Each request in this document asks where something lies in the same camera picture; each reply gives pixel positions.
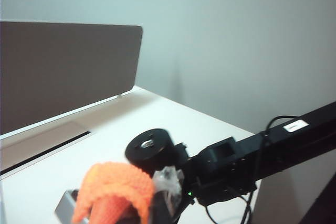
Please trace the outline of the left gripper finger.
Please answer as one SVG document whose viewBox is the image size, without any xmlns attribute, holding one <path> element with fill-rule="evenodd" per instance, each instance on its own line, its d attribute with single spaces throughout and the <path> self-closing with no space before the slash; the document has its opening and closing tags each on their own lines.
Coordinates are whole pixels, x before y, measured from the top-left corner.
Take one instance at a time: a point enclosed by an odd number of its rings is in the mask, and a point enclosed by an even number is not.
<svg viewBox="0 0 336 224">
<path fill-rule="evenodd" d="M 165 166 L 154 172 L 154 196 L 150 207 L 149 223 L 173 223 L 182 201 L 184 174 L 175 166 Z"/>
</svg>

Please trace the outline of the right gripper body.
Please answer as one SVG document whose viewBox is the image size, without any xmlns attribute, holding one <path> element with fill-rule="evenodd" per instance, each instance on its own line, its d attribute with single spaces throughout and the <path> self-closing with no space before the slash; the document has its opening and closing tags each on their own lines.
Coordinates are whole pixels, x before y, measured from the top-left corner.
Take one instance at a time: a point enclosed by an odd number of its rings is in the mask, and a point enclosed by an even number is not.
<svg viewBox="0 0 336 224">
<path fill-rule="evenodd" d="M 180 169 L 189 159 L 184 144 L 174 145 L 164 129 L 151 129 L 136 136 L 127 145 L 125 156 L 132 165 L 150 176 L 166 166 Z"/>
</svg>

